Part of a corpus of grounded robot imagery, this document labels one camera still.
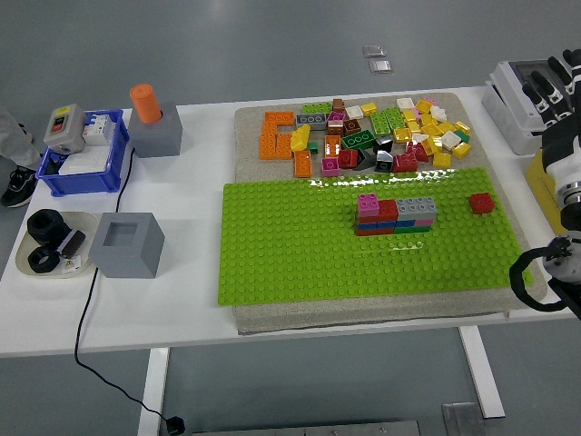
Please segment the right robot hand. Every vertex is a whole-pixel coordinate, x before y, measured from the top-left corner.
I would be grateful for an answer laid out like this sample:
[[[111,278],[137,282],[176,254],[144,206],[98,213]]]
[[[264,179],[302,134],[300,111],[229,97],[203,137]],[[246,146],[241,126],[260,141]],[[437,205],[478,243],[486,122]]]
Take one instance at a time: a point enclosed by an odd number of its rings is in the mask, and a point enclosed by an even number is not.
[[[580,51],[565,50],[563,57],[569,69],[555,57],[550,57],[548,64],[561,80],[564,92],[537,70],[522,86],[546,127],[541,146],[544,171],[561,192],[580,184]]]

